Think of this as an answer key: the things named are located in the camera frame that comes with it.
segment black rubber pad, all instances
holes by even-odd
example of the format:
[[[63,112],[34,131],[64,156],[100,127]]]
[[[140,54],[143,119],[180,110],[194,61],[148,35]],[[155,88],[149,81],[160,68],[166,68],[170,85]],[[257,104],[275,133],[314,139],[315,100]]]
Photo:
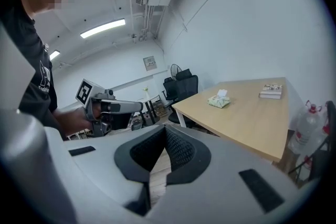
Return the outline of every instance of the black rubber pad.
[[[71,156],[77,156],[77,155],[81,155],[84,153],[88,153],[91,151],[95,151],[96,149],[93,146],[86,146],[86,147],[81,147],[81,148],[77,148],[75,150],[69,150],[69,153]]]
[[[284,202],[284,199],[254,169],[241,171],[239,175],[265,213]]]

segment tissue box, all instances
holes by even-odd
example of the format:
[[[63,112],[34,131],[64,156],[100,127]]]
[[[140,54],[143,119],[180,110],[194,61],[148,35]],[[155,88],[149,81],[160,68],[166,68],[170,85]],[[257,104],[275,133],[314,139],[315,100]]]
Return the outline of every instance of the tissue box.
[[[230,98],[226,96],[215,95],[208,99],[208,104],[221,109],[227,104],[230,104]]]

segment person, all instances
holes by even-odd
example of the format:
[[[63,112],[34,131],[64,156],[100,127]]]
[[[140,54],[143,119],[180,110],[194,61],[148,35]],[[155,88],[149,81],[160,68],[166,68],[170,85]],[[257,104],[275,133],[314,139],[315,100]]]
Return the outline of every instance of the person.
[[[19,109],[36,117],[44,126],[56,128],[65,140],[67,135],[91,129],[84,109],[61,113],[52,78],[52,64],[48,46],[43,43],[34,27],[34,17],[55,9],[62,0],[11,0],[2,15],[2,22],[17,48],[35,68],[35,74],[22,98]],[[100,114],[99,106],[94,115]]]

